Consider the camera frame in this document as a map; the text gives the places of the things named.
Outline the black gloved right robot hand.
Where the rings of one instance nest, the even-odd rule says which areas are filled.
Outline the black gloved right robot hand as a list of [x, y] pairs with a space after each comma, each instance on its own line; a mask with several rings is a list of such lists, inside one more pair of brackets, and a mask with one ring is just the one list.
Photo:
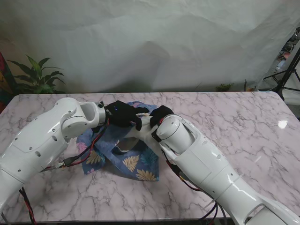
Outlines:
[[150, 127], [153, 128], [154, 126], [161, 124], [162, 120], [171, 114], [174, 114], [174, 112], [165, 105], [153, 110], [150, 114]]

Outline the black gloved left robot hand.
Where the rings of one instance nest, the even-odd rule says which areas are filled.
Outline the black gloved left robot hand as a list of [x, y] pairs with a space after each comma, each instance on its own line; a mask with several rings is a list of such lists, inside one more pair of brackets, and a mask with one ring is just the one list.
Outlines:
[[119, 100], [110, 103], [105, 107], [110, 123], [118, 127], [127, 128], [135, 124], [136, 130], [142, 128], [142, 120], [137, 115], [140, 113], [148, 113], [145, 107], [133, 107]]

